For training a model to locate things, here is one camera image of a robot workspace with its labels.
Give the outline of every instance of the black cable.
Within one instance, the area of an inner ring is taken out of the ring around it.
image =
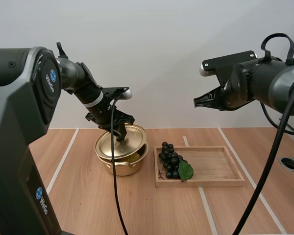
[[[261,103],[261,102],[260,102],[260,105],[261,105],[261,108],[264,111],[264,115],[266,116],[267,120],[270,122],[270,124],[272,126],[274,126],[276,129],[278,129],[279,126],[270,118],[270,116],[269,116],[269,114],[268,114],[268,112],[266,110],[265,105],[263,103]],[[294,136],[294,131],[284,130],[284,133]]]
[[[116,105],[116,102],[119,100],[121,95],[119,95],[118,97],[115,98],[111,108],[111,159],[112,159],[112,168],[113,168],[113,183],[114,183],[114,195],[116,198],[116,203],[117,203],[117,208],[118,208],[118,214],[119,214],[119,218],[123,227],[123,230],[125,232],[125,235],[128,235],[127,231],[126,231],[126,227],[125,224],[123,222],[123,218],[122,218],[122,214],[121,214],[121,210],[120,210],[120,205],[119,205],[119,199],[118,199],[118,189],[117,189],[117,175],[116,175],[116,165],[114,162],[114,140],[113,140],[113,123],[114,123],[114,117],[113,117],[113,112],[114,112],[114,107]]]
[[[283,137],[283,133],[284,133],[284,130],[286,128],[286,124],[288,123],[288,120],[290,118],[290,115],[291,115],[291,111],[293,109],[293,106],[294,106],[294,91],[292,92],[291,94],[291,97],[288,101],[288,104],[284,110],[284,113],[282,115],[282,118],[281,118],[281,122],[280,122],[280,125],[278,127],[278,130],[276,132],[276,135],[275,135],[275,138],[274,138],[274,141],[273,141],[273,145],[272,145],[272,148],[271,148],[271,151],[270,151],[270,154],[269,154],[269,157],[268,157],[268,160],[267,160],[267,163],[265,165],[265,168],[263,170],[263,173],[261,174],[261,177],[260,177],[260,180],[257,184],[257,187],[248,203],[248,206],[246,207],[245,209],[245,212],[243,214],[243,216],[241,217],[240,219],[240,222],[238,223],[236,229],[234,230],[233,232],[233,235],[238,235],[240,233],[240,231],[242,230],[251,210],[253,209],[257,199],[258,199],[258,196],[261,192],[261,190],[263,189],[263,186],[266,182],[266,179],[269,175],[269,172],[271,170],[271,167],[273,165],[273,162],[274,162],[274,158],[276,156],[276,153],[279,149],[279,145],[280,145],[280,142],[282,140],[282,137]]]

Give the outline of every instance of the yellow food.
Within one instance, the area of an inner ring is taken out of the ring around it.
[[[137,161],[139,159],[140,155],[138,153],[133,153],[125,158],[121,158],[121,159],[118,159],[117,161],[118,162],[129,162],[129,163],[133,163],[135,161]]]

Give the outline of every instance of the pot lid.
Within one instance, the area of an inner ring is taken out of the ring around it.
[[[127,134],[125,139],[117,142],[114,136],[114,159],[127,157],[138,151],[146,142],[146,130],[139,125],[125,125]],[[103,133],[96,142],[95,152],[101,158],[111,160],[111,134]]]

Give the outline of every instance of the wooden tray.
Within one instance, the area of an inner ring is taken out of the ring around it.
[[[245,180],[224,146],[174,147],[194,169],[186,182],[166,178],[163,161],[158,157],[161,147],[155,147],[156,187],[242,187]]]

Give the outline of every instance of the metal pot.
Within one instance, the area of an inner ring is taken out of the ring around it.
[[[132,163],[129,162],[115,162],[116,166],[116,175],[118,176],[126,176],[131,175],[137,172],[143,165],[144,157],[148,152],[148,143],[146,142],[138,151],[137,153],[140,155],[140,158]],[[104,168],[110,173],[113,174],[112,169],[112,162],[101,158],[97,154],[98,158],[103,162]]]

